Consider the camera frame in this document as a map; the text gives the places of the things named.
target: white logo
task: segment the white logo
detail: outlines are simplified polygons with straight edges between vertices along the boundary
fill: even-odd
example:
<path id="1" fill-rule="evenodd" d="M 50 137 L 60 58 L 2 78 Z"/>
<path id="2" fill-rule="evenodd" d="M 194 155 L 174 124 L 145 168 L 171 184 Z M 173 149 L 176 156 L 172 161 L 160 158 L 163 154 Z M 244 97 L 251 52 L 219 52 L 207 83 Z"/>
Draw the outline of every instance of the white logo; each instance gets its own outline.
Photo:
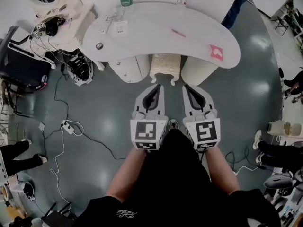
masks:
<path id="1" fill-rule="evenodd" d="M 136 214 L 136 213 L 131 212 L 131 211 L 127 211 L 127 210 L 119 210 L 119 211 L 117 212 L 117 215 L 119 216 L 119 218 L 121 218 L 121 217 L 123 217 L 123 216 L 125 216 L 125 217 L 127 217 L 127 218 L 133 218 L 135 214 Z"/>
<path id="2" fill-rule="evenodd" d="M 222 53 L 218 49 L 214 49 L 213 53 L 222 57 Z"/>

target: sneaker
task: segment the sneaker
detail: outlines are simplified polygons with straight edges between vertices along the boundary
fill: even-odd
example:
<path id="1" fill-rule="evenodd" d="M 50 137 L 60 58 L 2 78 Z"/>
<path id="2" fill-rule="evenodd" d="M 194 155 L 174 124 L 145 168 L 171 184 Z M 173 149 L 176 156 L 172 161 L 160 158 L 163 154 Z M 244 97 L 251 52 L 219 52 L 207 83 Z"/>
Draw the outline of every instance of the sneaker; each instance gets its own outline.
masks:
<path id="1" fill-rule="evenodd" d="M 47 158 L 41 154 L 35 154 L 33 157 L 40 157 L 42 163 L 46 163 L 48 161 Z"/>
<path id="2" fill-rule="evenodd" d="M 292 100 L 292 103 L 295 104 L 296 102 L 298 102 L 298 98 L 294 97 L 293 100 Z"/>
<path id="3" fill-rule="evenodd" d="M 258 130 L 257 133 L 255 134 L 255 141 L 252 145 L 253 149 L 259 149 L 258 144 L 259 142 L 262 141 L 262 131 Z"/>
<path id="4" fill-rule="evenodd" d="M 169 121 L 169 131 L 172 129 L 177 129 L 177 130 L 179 129 L 179 124 L 178 124 L 177 120 L 175 120 L 175 119 L 171 119 Z"/>
<path id="5" fill-rule="evenodd" d="M 262 161 L 261 161 L 261 158 L 262 158 L 262 156 L 264 156 L 265 154 L 264 153 L 261 153 L 260 155 L 258 155 L 257 156 L 257 158 L 256 158 L 256 163 L 261 163 Z"/>
<path id="6" fill-rule="evenodd" d="M 43 164 L 46 163 L 46 162 L 48 161 L 46 157 L 43 157 L 43 156 L 39 156 L 39 157 L 40 157 L 40 159 L 42 160 L 42 163 L 43 163 Z"/>
<path id="7" fill-rule="evenodd" d="M 31 140 L 29 140 L 29 139 L 22 139 L 21 141 L 27 141 L 29 145 L 31 145 L 31 144 L 32 144 L 32 141 L 31 141 Z"/>

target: jeans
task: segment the jeans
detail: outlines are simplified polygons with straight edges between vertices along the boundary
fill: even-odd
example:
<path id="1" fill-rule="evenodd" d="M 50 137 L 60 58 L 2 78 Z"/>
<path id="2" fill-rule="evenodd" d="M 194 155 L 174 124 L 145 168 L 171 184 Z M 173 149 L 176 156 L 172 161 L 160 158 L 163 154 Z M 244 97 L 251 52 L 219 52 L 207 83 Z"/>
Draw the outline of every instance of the jeans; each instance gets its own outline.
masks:
<path id="1" fill-rule="evenodd" d="M 294 146 L 275 146 L 261 141 L 259 150 L 265 153 L 261 162 L 267 166 L 297 171 L 303 166 L 303 149 Z"/>
<path id="2" fill-rule="evenodd" d="M 14 145 L 6 145 L 0 148 L 8 176 L 13 176 L 20 171 L 42 165 L 42 160 L 38 155 L 34 155 L 33 158 L 26 160 L 14 160 L 17 156 L 28 150 L 28 148 L 28 141 L 21 141 Z"/>
<path id="3" fill-rule="evenodd" d="M 222 22 L 222 25 L 225 28 L 230 29 L 233 26 L 239 12 L 240 12 L 240 7 L 245 2 L 246 2 L 246 0 L 235 0 L 235 2 L 233 2 L 231 8 L 229 9 L 229 11 L 227 13 L 227 15 L 225 16 L 225 19 Z"/>
<path id="4" fill-rule="evenodd" d="M 288 87 L 292 87 L 294 84 L 302 80 L 303 80 L 303 71 L 299 72 L 298 75 L 296 75 L 295 78 L 292 80 L 284 80 L 284 84 Z M 297 95 L 302 92 L 303 92 L 303 87 L 297 87 L 291 92 L 291 94 Z"/>

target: power strip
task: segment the power strip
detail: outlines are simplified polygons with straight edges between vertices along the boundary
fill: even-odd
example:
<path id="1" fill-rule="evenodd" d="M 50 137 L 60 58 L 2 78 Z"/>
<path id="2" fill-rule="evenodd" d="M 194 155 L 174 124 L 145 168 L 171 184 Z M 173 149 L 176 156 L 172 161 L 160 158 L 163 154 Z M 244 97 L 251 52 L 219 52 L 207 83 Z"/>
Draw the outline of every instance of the power strip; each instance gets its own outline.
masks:
<path id="1" fill-rule="evenodd" d="M 71 127 L 71 125 L 66 120 L 62 121 L 61 127 L 63 127 L 69 134 L 74 133 L 74 128 Z"/>

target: white label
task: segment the white label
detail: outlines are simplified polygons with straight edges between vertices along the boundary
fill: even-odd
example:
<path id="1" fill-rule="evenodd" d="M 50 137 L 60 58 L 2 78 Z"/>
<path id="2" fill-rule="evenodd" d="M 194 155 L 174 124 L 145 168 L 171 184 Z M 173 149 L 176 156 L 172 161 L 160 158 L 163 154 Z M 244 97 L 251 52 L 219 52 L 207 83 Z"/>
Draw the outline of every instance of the white label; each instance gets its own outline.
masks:
<path id="1" fill-rule="evenodd" d="M 120 37 L 127 35 L 127 20 L 115 22 L 113 25 L 113 37 Z"/>

